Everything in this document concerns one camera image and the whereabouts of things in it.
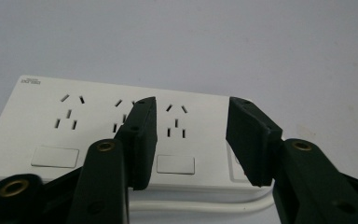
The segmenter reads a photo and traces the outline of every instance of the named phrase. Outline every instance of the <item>switch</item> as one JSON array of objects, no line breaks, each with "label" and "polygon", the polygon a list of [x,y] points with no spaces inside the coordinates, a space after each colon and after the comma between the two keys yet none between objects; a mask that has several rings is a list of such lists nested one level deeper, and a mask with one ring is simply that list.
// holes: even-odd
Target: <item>switch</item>
[{"label": "switch", "polygon": [[79,150],[61,147],[37,147],[32,166],[75,168]]},{"label": "switch", "polygon": [[195,174],[194,157],[157,156],[157,172],[159,174],[193,175]]}]

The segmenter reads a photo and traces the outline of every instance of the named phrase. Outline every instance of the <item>power strip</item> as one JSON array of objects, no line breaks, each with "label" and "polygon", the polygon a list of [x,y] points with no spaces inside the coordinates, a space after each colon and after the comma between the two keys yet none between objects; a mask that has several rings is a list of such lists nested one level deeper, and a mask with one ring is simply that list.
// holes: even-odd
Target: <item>power strip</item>
[{"label": "power strip", "polygon": [[158,144],[148,189],[256,193],[226,141],[226,96],[20,77],[0,118],[0,179],[49,182],[113,138],[134,102],[156,96]]}]

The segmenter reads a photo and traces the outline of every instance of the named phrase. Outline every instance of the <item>brand logo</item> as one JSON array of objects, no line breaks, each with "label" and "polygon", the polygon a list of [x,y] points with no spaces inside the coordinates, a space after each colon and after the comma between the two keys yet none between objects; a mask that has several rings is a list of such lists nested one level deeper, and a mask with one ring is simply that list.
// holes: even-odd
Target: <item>brand logo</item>
[{"label": "brand logo", "polygon": [[26,78],[26,79],[22,79],[21,83],[28,83],[28,84],[36,84],[36,85],[40,85],[40,81],[37,80],[37,78]]}]

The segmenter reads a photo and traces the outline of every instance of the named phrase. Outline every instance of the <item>gray surface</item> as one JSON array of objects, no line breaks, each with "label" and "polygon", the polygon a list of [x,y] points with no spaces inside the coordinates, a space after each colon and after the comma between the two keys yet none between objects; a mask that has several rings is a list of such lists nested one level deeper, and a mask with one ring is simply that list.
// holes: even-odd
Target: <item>gray surface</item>
[{"label": "gray surface", "polygon": [[[23,74],[251,98],[358,178],[358,1],[0,1],[0,113]],[[279,223],[274,207],[131,217]]]}]

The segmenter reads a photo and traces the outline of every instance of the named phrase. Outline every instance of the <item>white cable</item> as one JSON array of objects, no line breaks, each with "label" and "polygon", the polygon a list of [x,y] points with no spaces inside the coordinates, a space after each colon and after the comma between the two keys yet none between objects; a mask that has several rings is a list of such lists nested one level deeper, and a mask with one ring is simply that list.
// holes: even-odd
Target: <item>white cable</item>
[{"label": "white cable", "polygon": [[177,201],[135,201],[130,202],[131,211],[192,211],[210,213],[253,213],[274,204],[272,192],[248,203],[200,203]]}]

